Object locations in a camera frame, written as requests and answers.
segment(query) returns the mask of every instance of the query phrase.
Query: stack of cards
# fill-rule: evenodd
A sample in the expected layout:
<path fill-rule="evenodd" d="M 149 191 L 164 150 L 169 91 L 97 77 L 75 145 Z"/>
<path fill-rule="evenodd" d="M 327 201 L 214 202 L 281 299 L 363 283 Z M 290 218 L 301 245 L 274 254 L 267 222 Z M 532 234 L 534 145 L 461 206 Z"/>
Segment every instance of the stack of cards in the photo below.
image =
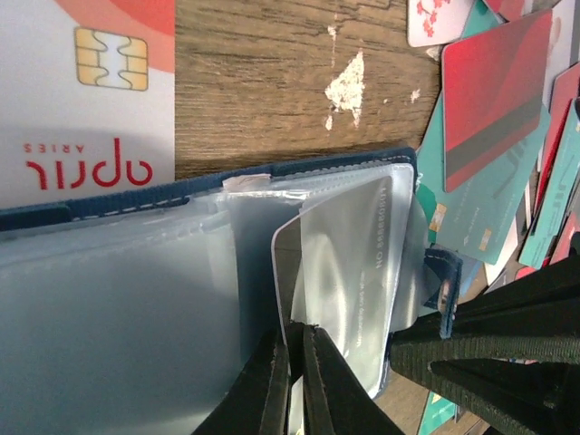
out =
<path fill-rule="evenodd" d="M 408 24 L 411 46 L 447 44 L 418 158 L 430 242 L 482 262 L 495 286 L 513 279 L 510 259 L 566 257 L 580 228 L 580 0 L 411 0 Z"/>

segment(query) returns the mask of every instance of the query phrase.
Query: clear plastic sleeve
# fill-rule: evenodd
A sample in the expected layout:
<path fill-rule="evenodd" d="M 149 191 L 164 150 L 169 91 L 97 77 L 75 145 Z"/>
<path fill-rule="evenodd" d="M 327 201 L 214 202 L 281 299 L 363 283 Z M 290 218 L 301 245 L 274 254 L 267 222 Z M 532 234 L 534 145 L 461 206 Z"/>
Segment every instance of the clear plastic sleeve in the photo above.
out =
<path fill-rule="evenodd" d="M 374 180 L 311 195 L 299 216 L 276 231 L 272 245 L 282 324 L 292 319 L 322 326 L 372 397 L 383 378 L 393 307 L 401 310 L 393 315 L 399 327 L 416 319 L 414 305 L 425 299 L 427 226 L 418 205 L 411 206 L 413 177 L 411 167 L 393 165 Z M 412 288 L 395 299 L 400 284 Z M 297 382 L 291 394 L 293 434 L 302 421 L 301 388 Z"/>
<path fill-rule="evenodd" d="M 247 183 L 242 189 L 224 191 L 212 199 L 216 203 L 221 201 L 223 205 L 219 208 L 229 211 L 236 235 L 244 357 L 248 357 L 256 346 L 260 331 L 274 324 L 278 316 L 276 295 L 269 291 L 275 285 L 270 249 L 275 232 L 297 217 L 301 209 L 314 208 L 341 192 L 388 177 L 397 179 L 396 183 L 410 180 L 406 189 L 409 195 L 412 193 L 412 165 L 391 164 L 348 172 L 304 174 L 302 178 L 275 179 L 266 184 L 258 179 L 255 185 Z M 406 216 L 401 216 L 401 222 L 404 228 Z"/>
<path fill-rule="evenodd" d="M 234 238 L 189 212 L 0 244 L 0 432 L 187 434 L 219 403 L 242 363 Z"/>

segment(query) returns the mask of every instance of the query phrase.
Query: stitching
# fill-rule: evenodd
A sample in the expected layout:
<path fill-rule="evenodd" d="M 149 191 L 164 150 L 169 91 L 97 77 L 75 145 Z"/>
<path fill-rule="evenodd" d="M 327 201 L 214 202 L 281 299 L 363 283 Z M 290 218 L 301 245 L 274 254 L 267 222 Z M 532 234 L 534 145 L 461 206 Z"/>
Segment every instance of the stitching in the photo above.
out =
<path fill-rule="evenodd" d="M 312 169 L 312 170 L 305 170 L 302 172 L 295 172 L 292 175 L 288 175 L 288 176 L 285 176 L 282 178 L 291 178 L 291 177 L 295 177 L 298 175 L 315 174 L 318 172 L 329 172 L 329 171 L 336 170 L 336 169 L 356 168 L 356 167 L 360 167 L 362 165 L 372 165 L 372 164 L 381 163 L 384 161 L 392 161 L 392 160 L 402 160 L 402 161 L 399 161 L 400 163 L 403 163 L 403 162 L 410 163 L 411 162 L 411 158 L 409 156 L 390 156 L 390 157 L 385 157 L 383 159 L 369 160 L 369 161 L 365 161 L 363 163 L 357 163 L 354 165 L 331 166 L 328 168 Z"/>
<path fill-rule="evenodd" d="M 426 257 L 427 258 L 435 258 L 436 260 L 443 260 L 445 263 L 447 263 L 448 265 L 452 266 L 454 269 L 457 270 L 457 268 L 453 266 L 453 263 L 451 263 L 445 256 L 436 256 L 436 255 L 427 254 Z"/>
<path fill-rule="evenodd" d="M 384 166 L 383 169 L 381 169 L 381 166 L 370 166 L 369 168 L 361 168 L 361 169 L 353 167 L 352 170 L 347 170 L 347 171 L 343 171 L 343 172 L 328 172 L 328 173 L 324 173 L 322 175 L 319 175 L 319 177 L 320 176 L 329 176 L 329 179 L 331 179 L 333 183 L 339 183 L 339 182 L 343 183 L 343 182 L 351 180 L 351 179 L 357 179 L 359 177 L 359 175 L 356 174 L 355 172 L 357 172 L 359 170 L 380 169 L 381 171 L 386 172 L 390 168 L 401 169 L 401 168 L 403 168 L 403 165 L 404 165 L 404 163 L 393 163 L 392 165 Z M 296 177 L 295 174 L 292 174 L 291 176 L 286 176 L 286 177 L 276 177 L 276 178 L 272 179 L 272 181 L 274 183 L 287 182 L 287 181 L 293 181 L 293 182 L 300 183 L 299 187 L 293 188 L 293 189 L 301 189 L 301 188 L 308 189 L 311 186 L 317 186 L 319 184 L 319 182 L 316 182 L 316 181 L 309 181 L 308 177 Z M 333 188 L 336 188 L 337 186 L 339 186 L 339 185 L 333 184 L 332 186 L 329 186 L 328 189 L 333 189 Z"/>
<path fill-rule="evenodd" d="M 272 375 L 274 373 L 274 366 L 276 364 L 276 358 L 278 357 L 278 346 L 275 344 L 274 345 L 274 353 L 272 355 L 272 360 L 270 361 L 270 375 Z M 266 394 L 266 401 L 264 404 L 264 408 L 262 409 L 262 418 L 260 419 L 260 432 L 262 431 L 265 422 L 264 422 L 264 417 L 266 416 L 266 409 L 269 408 L 269 402 L 270 402 L 270 396 L 272 395 L 272 385 L 273 382 L 275 381 L 274 376 L 270 376 L 270 381 L 268 383 L 268 393 Z"/>
<path fill-rule="evenodd" d="M 327 396 L 326 396 L 326 392 L 327 392 L 326 384 L 324 383 L 323 375 L 322 375 L 322 373 L 320 371 L 320 360 L 318 359 L 318 350 L 316 349 L 316 343 L 315 343 L 315 338 L 314 338 L 314 335 L 316 334 L 316 329 L 317 328 L 318 328 L 318 326 L 314 326 L 309 331 L 309 334 L 310 334 L 310 337 L 311 337 L 311 343 L 313 344 L 312 347 L 313 347 L 313 352 L 314 352 L 314 358 L 316 359 L 316 371 L 318 372 L 318 378 L 320 379 L 321 386 L 323 387 L 323 390 L 324 390 L 324 401 L 326 402 L 326 408 L 327 409 L 330 409 L 329 406 L 328 406 L 328 399 L 327 399 Z"/>
<path fill-rule="evenodd" d="M 397 163 L 393 163 L 392 165 L 389 166 L 385 166 L 385 170 L 383 170 L 383 172 L 386 172 L 386 169 L 407 169 L 408 167 L 404 166 L 404 163 L 401 164 L 397 164 Z M 340 188 L 342 186 L 342 184 L 344 184 L 345 182 L 351 182 L 353 179 L 357 179 L 357 175 L 354 174 L 355 170 L 351 170 L 351 171 L 347 171 L 347 172 L 338 172 L 338 173 L 329 173 L 327 175 L 331 175 L 331 181 L 333 184 L 328 184 L 324 187 L 318 187 L 320 185 L 320 182 L 316 182 L 316 181 L 309 181 L 307 183 L 304 184 L 300 184 L 298 186 L 295 186 L 293 188 L 289 188 L 289 189 L 307 189 L 309 190 L 307 197 L 310 198 L 313 195 L 317 195 L 323 192 L 327 192 L 327 191 L 331 191 L 337 188 Z M 287 179 L 287 178 L 276 178 L 273 179 L 274 182 L 287 182 L 287 181 L 293 181 L 293 182 L 300 182 L 301 180 L 308 180 L 308 178 L 298 178 L 298 179 Z M 406 188 L 410 188 L 412 187 L 412 180 L 409 181 L 408 185 L 406 186 Z"/>
<path fill-rule="evenodd" d="M 88 218 L 95 219 L 95 218 L 100 218 L 100 216 L 93 215 L 93 216 L 90 216 Z M 219 218 L 212 218 L 212 217 L 210 218 L 210 220 L 212 220 L 212 221 L 216 221 L 218 219 Z M 231 237 L 231 228 L 230 227 L 227 228 L 227 234 L 229 237 Z M 185 228 L 171 229 L 171 230 L 163 232 L 162 234 L 160 234 L 159 231 L 156 230 L 156 233 L 154 235 L 148 235 L 145 237 L 140 235 L 140 237 L 135 238 L 132 241 L 131 240 L 121 240 L 121 241 L 117 240 L 113 244 L 108 244 L 105 246 L 95 246 L 94 244 L 92 244 L 92 245 L 89 245 L 87 247 L 87 246 L 84 246 L 82 244 L 82 241 L 81 242 L 75 241 L 70 245 L 70 248 L 68 250 L 65 250 L 64 252 L 58 251 L 58 250 L 56 250 L 56 251 L 49 250 L 45 256 L 41 256 L 41 257 L 34 257 L 34 256 L 30 257 L 27 253 L 19 253 L 16 256 L 14 256 L 14 258 L 10 262 L 8 262 L 7 264 L 12 265 L 12 264 L 16 264 L 16 263 L 22 263 L 23 261 L 24 262 L 32 262 L 32 265 L 30 266 L 30 271 L 46 270 L 46 269 L 50 269 L 51 264 L 53 264 L 53 261 L 51 259 L 52 256 L 58 256 L 59 258 L 64 256 L 65 257 L 65 259 L 63 260 L 64 264 L 73 266 L 76 264 L 90 262 L 95 258 L 109 256 L 111 254 L 113 254 L 113 255 L 123 254 L 126 252 L 147 248 L 151 245 L 157 245 L 160 243 L 175 242 L 178 240 L 182 240 L 185 237 L 197 236 L 197 235 L 203 236 L 203 228 L 202 228 L 201 222 L 196 221 L 196 222 L 194 222 L 193 225 L 189 224 Z M 233 250 L 227 251 L 226 256 L 234 256 L 234 255 L 235 254 L 234 254 Z M 44 260 L 48 260 L 48 261 L 42 261 L 39 264 L 38 260 L 40 260 L 40 259 L 44 259 Z M 0 278 L 3 277 L 4 273 L 10 274 L 11 270 L 7 269 L 7 272 L 0 270 Z"/>
<path fill-rule="evenodd" d="M 393 160 L 397 160 L 398 163 L 410 163 L 411 162 L 411 158 L 409 156 L 390 156 L 390 157 L 386 157 L 383 159 L 375 159 L 375 160 L 369 160 L 363 163 L 357 163 L 354 165 L 342 165 L 342 166 L 331 166 L 329 168 L 323 168 L 323 169 L 313 169 L 313 170 L 307 170 L 307 171 L 302 171 L 302 172 L 296 172 L 294 174 L 292 174 L 291 176 L 285 176 L 285 177 L 276 177 L 276 179 L 292 179 L 294 177 L 297 178 L 297 176 L 301 176 L 301 175 L 308 175 L 308 174 L 315 174 L 315 173 L 319 173 L 319 172 L 331 172 L 333 170 L 337 170 L 337 169 L 349 169 L 349 168 L 357 168 L 357 167 L 361 167 L 364 165 L 373 165 L 376 163 L 381 163 L 381 162 L 387 162 L 387 161 L 393 161 Z M 113 211 L 108 211 L 106 213 L 103 213 L 103 216 L 115 216 L 115 215 L 119 215 L 121 213 L 128 213 L 131 211 L 135 211 L 137 209 L 142 209 L 142 208 L 152 208 L 154 206 L 162 206 L 165 204 L 169 204 L 169 203 L 174 203 L 174 202 L 178 202 L 178 201 L 182 201 L 183 199 L 187 198 L 187 197 L 195 197 L 198 196 L 200 194 L 205 194 L 205 193 L 209 193 L 211 190 L 208 190 L 206 192 L 195 192 L 192 193 L 190 195 L 183 195 L 181 197 L 176 197 L 176 198 L 172 198 L 172 199 L 163 199 L 161 201 L 157 201 L 154 203 L 150 203 L 150 204 L 142 204 L 139 205 L 137 207 L 129 207 L 129 208 L 119 208 L 117 210 L 113 210 Z M 99 218 L 100 216 L 84 216 L 84 217 L 75 217 L 73 219 L 73 221 L 76 220 L 85 220 L 85 219 L 93 219 L 93 218 Z"/>

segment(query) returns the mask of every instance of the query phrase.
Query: emv chip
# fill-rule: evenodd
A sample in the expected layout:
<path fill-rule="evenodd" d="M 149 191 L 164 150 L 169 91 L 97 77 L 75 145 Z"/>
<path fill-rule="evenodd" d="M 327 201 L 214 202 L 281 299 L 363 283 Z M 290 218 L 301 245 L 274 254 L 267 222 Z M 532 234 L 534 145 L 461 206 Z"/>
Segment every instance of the emv chip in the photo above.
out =
<path fill-rule="evenodd" d="M 77 27 L 74 44 L 82 84 L 147 90 L 147 43 L 142 39 Z"/>

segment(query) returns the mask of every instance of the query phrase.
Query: white paint stain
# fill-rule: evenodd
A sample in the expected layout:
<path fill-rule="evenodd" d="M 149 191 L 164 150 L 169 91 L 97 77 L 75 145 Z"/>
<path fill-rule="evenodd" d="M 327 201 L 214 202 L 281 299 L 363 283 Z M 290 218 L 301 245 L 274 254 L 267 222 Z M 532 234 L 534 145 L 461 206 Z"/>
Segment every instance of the white paint stain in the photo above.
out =
<path fill-rule="evenodd" d="M 328 131 L 333 129 L 333 115 L 331 113 L 328 114 L 328 118 L 326 118 L 326 123 L 324 126 Z"/>
<path fill-rule="evenodd" d="M 333 57 L 331 57 L 330 64 L 334 68 L 334 60 L 336 59 L 336 27 L 329 25 L 326 27 L 328 34 L 333 38 Z"/>
<path fill-rule="evenodd" d="M 335 111 L 351 111 L 353 113 L 353 123 L 356 128 L 361 122 L 363 112 L 363 79 L 364 59 L 361 49 L 344 68 L 344 71 L 324 91 L 326 98 L 333 103 Z"/>
<path fill-rule="evenodd" d="M 443 49 L 442 45 L 436 45 L 434 47 L 429 47 L 427 50 L 425 50 L 425 53 L 435 62 L 439 62 L 441 60 L 442 49 Z"/>
<path fill-rule="evenodd" d="M 421 96 L 421 89 L 416 89 L 415 91 L 413 91 L 411 93 L 411 104 L 416 102 L 420 96 Z"/>
<path fill-rule="evenodd" d="M 327 27 L 327 29 L 328 29 L 328 34 L 333 37 L 333 41 L 336 41 L 336 27 L 333 25 L 329 25 Z"/>

